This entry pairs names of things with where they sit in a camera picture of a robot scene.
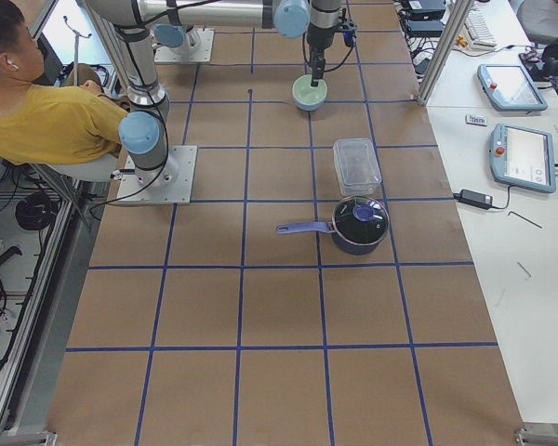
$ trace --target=clear plastic container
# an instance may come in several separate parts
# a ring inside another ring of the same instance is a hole
[[[339,139],[333,145],[333,159],[341,193],[370,195],[382,181],[374,145],[367,138]]]

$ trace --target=tablet screen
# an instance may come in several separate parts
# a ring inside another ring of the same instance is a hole
[[[544,135],[507,128],[506,176],[550,185],[547,141]]]
[[[510,105],[540,103],[520,67],[489,66],[487,72],[503,102]]]

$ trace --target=yellow shirt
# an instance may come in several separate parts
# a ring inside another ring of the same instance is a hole
[[[0,116],[0,156],[13,164],[79,164],[119,152],[126,112],[76,86],[32,85],[23,105]]]

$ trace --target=keyboard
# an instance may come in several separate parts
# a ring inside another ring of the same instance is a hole
[[[476,8],[469,11],[461,28],[461,36],[467,41],[469,49],[491,51],[498,45],[485,24],[482,12]]]

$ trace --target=pot lid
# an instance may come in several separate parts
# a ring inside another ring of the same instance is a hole
[[[378,243],[389,228],[389,216],[380,202],[368,197],[341,200],[333,213],[335,231],[348,242]]]

